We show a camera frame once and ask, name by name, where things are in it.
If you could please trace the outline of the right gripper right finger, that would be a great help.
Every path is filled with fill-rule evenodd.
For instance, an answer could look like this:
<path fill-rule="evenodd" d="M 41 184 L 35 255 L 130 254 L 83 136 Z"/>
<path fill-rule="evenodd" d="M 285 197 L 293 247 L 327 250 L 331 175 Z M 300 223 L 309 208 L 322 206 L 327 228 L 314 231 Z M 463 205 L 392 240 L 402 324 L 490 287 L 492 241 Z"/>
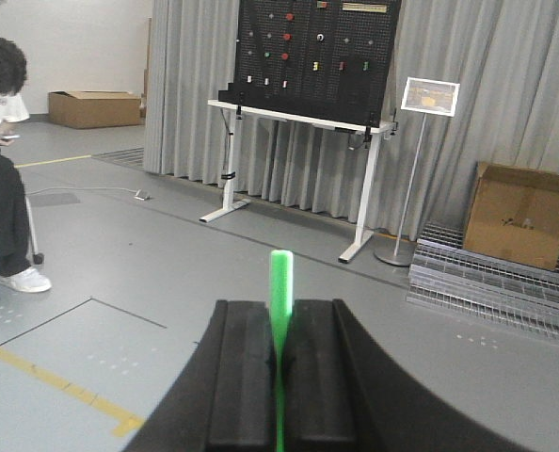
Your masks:
<path fill-rule="evenodd" d="M 412 377 L 340 299 L 295 302 L 283 350 L 288 451 L 521 451 Z"/>

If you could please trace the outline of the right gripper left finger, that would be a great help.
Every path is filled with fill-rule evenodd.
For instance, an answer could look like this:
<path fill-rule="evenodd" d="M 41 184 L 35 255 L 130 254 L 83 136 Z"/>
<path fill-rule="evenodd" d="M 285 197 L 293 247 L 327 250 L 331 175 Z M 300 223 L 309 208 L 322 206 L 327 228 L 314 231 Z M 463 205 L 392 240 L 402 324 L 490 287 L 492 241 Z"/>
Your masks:
<path fill-rule="evenodd" d="M 220 300 L 128 451 L 272 451 L 276 358 L 260 301 Z"/>

